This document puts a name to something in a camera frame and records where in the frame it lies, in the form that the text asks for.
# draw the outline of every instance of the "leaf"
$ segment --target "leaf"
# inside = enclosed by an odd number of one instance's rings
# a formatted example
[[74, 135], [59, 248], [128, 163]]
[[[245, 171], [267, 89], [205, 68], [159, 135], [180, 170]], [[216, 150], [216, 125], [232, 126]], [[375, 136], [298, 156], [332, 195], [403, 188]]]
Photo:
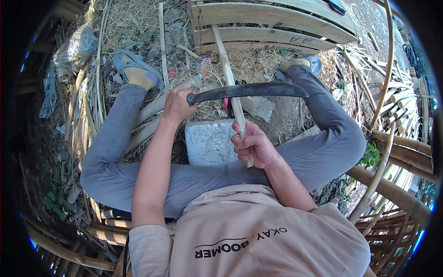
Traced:
[[55, 201], [55, 195], [52, 191], [48, 192], [48, 198], [51, 199], [52, 201]]
[[54, 173], [54, 181], [55, 181], [56, 183], [60, 183], [60, 182], [62, 181], [62, 177], [61, 177], [61, 175], [60, 175], [60, 166], [58, 166], [58, 167], [55, 169], [55, 173]]
[[61, 191], [57, 194], [57, 202], [62, 205], [63, 201], [65, 201], [65, 195], [64, 193]]
[[53, 209], [54, 209], [54, 212], [56, 214], [58, 214], [59, 217], [61, 217], [61, 218], [65, 217], [65, 213], [63, 213], [57, 206], [54, 206]]
[[69, 211], [75, 210], [74, 204], [69, 203], [68, 201], [63, 201], [63, 207]]
[[43, 200], [43, 205], [45, 205], [45, 207], [50, 210], [53, 207], [52, 201], [49, 198], [45, 198]]

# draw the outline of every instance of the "black blade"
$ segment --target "black blade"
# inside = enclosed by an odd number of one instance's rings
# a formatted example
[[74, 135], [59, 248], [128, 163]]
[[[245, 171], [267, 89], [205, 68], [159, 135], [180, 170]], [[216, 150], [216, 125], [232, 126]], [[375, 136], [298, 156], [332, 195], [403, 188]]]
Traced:
[[200, 94], [189, 94], [186, 98], [190, 105], [198, 102], [210, 101], [223, 98], [244, 96], [293, 96], [306, 97], [309, 95], [300, 86], [288, 83], [254, 83], [209, 90]]

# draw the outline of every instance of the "foot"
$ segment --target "foot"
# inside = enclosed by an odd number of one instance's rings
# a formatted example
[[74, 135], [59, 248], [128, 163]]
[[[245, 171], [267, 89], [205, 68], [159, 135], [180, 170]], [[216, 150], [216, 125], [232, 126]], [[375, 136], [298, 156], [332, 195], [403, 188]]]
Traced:
[[[121, 54], [122, 61], [132, 61], [125, 54]], [[128, 83], [139, 85], [146, 90], [150, 90], [159, 83], [159, 78], [154, 73], [138, 67], [126, 67], [124, 73], [128, 77]]]
[[309, 67], [316, 76], [322, 71], [322, 62], [317, 56], [308, 55], [297, 59], [290, 59], [280, 66], [280, 70], [287, 73], [289, 68], [294, 65], [305, 65]]

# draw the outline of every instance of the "wooden board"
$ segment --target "wooden board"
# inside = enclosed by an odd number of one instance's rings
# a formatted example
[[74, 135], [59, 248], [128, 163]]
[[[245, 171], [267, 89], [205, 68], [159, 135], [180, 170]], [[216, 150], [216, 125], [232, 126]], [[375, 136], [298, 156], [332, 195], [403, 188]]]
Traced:
[[357, 38], [347, 31], [303, 12], [251, 3], [211, 3], [191, 6], [192, 24], [262, 23], [287, 27], [329, 38], [338, 43], [350, 43]]
[[[259, 40], [301, 45], [319, 50], [329, 50], [336, 47], [335, 44], [325, 40], [277, 29], [258, 27], [219, 27], [218, 29], [223, 42]], [[196, 42], [200, 45], [215, 42], [211, 29], [194, 30], [194, 33], [197, 38]]]
[[327, 18], [335, 25], [349, 30], [353, 34], [357, 33], [357, 31], [355, 30], [355, 25], [348, 13], [342, 16], [334, 12], [323, 0], [268, 0], [266, 2], [287, 5], [299, 10], [306, 11], [308, 13], [313, 13], [315, 15], [318, 15], [318, 17], [320, 18]]
[[[223, 45], [225, 46], [225, 49], [264, 48], [266, 46], [276, 46], [276, 47], [296, 49], [298, 51], [295, 51], [295, 53], [298, 55], [301, 55], [301, 54], [316, 55], [320, 52], [319, 50], [315, 50], [315, 49], [311, 49], [311, 48], [306, 48], [306, 47], [292, 45], [292, 44], [282, 44], [282, 43], [227, 42], [227, 43], [223, 43]], [[204, 52], [209, 52], [209, 51], [217, 51], [217, 46], [215, 44], [208, 44], [208, 45], [198, 46], [195, 49], [204, 53]]]

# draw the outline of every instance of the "left hand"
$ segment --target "left hand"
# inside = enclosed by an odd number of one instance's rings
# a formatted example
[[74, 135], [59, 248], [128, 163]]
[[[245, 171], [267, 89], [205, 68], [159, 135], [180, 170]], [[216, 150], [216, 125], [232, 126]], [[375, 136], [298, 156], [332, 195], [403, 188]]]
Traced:
[[175, 124], [180, 124], [188, 116], [195, 113], [197, 111], [197, 104], [191, 106], [186, 101], [186, 97], [191, 93], [194, 93], [192, 88], [185, 90], [175, 88], [171, 90], [166, 97], [163, 118]]

